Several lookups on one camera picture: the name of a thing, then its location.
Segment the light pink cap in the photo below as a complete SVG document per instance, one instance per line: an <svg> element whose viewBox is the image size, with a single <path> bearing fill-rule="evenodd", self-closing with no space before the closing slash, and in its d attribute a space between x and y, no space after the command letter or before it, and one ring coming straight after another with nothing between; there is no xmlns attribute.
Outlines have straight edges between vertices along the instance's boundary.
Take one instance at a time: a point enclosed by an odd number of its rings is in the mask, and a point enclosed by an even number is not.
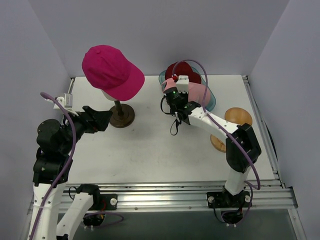
<svg viewBox="0 0 320 240"><path fill-rule="evenodd" d="M169 78L167 80L164 80L162 83L160 83L161 89L164 92L167 89L175 88L176 83L173 78ZM193 83L189 82L188 84L189 92L188 92L188 101L194 101L199 104L203 103L203 97L205 94L206 86L203 84ZM207 89L206 95L205 95L205 107L211 111L215 106L215 98L213 97L210 89Z"/></svg>

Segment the dark red cap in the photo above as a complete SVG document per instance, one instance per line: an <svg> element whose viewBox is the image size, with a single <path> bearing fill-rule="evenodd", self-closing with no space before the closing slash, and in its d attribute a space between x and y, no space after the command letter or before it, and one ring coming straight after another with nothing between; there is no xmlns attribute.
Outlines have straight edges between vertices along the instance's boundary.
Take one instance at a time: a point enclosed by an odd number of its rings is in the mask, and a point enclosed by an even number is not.
<svg viewBox="0 0 320 240"><path fill-rule="evenodd" d="M170 66L168 66L168 68L166 69L165 71L165 75L164 75L164 79L167 80L169 78L172 77L173 75L173 70L174 70L174 67L175 65L177 64L177 62L175 63L172 63ZM177 75L177 76L180 76L180 75L184 75L184 76L188 76L189 78L189 81L191 83L196 83L196 84L201 84L202 83L202 78L201 76L194 72L192 67L185 61L183 62L180 62L176 67L175 67L175 71L174 73Z"/></svg>

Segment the magenta baseball cap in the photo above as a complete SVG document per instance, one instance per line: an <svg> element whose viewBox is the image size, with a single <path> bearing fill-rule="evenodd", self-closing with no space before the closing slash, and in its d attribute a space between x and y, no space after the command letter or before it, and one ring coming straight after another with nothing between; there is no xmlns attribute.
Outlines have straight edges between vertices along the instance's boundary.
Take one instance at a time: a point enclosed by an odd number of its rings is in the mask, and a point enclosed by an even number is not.
<svg viewBox="0 0 320 240"><path fill-rule="evenodd" d="M118 101L132 99L145 82L144 73L110 45L91 47L85 53L81 67L94 88Z"/></svg>

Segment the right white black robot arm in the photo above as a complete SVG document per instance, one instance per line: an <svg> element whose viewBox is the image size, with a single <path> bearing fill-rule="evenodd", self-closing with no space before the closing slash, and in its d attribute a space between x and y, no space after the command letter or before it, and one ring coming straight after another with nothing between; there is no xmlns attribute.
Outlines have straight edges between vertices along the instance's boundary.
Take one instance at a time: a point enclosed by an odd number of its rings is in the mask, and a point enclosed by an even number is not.
<svg viewBox="0 0 320 240"><path fill-rule="evenodd" d="M199 103L188 101L188 94L178 92L176 87L165 90L162 99L169 105L170 110L167 114L176 118L177 126L186 123L224 141L226 162L230 167L224 185L226 191L222 193L225 205L232 207L240 201L240 192L247 184L250 170L253 170L257 184L260 184L254 164L262 150L251 125L236 124L208 112Z"/></svg>

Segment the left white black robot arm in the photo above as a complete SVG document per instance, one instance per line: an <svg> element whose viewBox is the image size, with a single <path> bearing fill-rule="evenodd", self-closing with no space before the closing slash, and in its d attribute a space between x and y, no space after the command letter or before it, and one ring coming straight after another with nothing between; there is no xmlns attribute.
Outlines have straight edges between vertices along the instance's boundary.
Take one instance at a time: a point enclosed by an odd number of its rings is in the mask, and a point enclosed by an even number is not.
<svg viewBox="0 0 320 240"><path fill-rule="evenodd" d="M89 210L102 210L103 197L94 184L81 184L66 216L58 221L62 195L73 163L75 144L83 134L104 132L112 111L97 111L83 106L83 111L69 113L69 123L48 119L37 128L39 146L33 166L33 210L28 239L71 240Z"/></svg>

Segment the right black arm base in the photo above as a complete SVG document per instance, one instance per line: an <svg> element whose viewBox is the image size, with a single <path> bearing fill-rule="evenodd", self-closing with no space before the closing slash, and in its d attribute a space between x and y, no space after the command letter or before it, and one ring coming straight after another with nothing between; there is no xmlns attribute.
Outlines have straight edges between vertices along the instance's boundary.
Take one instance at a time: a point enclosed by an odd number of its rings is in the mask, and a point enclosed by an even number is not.
<svg viewBox="0 0 320 240"><path fill-rule="evenodd" d="M252 206L252 196L244 190L236 195L227 191L207 192L206 198L215 218L227 226L239 224L244 219L244 209L249 210Z"/></svg>

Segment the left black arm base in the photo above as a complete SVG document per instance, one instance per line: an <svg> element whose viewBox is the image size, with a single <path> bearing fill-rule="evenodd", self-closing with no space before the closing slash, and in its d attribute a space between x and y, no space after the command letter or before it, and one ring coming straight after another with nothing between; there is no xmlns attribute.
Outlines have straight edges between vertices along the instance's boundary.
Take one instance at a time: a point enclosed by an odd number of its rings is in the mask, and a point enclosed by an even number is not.
<svg viewBox="0 0 320 240"><path fill-rule="evenodd" d="M94 200L93 206L89 211L103 212L103 211L115 211L118 204L118 195L115 193L101 194L97 200ZM105 220L106 214L97 214L91 216L85 216L83 218L83 224L88 227L98 227L102 225Z"/></svg>

